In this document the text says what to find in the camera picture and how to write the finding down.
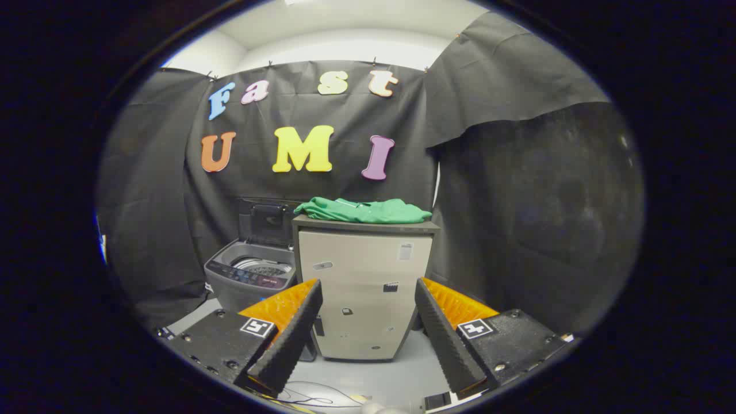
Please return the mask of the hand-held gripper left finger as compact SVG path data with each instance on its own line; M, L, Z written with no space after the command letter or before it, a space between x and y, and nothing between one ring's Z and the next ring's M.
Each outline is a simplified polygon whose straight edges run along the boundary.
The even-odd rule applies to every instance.
M181 333L164 330L169 346L211 375L276 397L286 386L323 304L311 279L239 312L216 309Z

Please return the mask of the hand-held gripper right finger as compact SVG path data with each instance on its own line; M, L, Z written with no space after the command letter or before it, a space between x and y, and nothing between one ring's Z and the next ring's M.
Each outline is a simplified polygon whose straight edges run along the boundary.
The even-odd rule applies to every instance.
M450 390L458 397L522 379L573 340L523 310L499 312L428 278L416 281L415 303Z

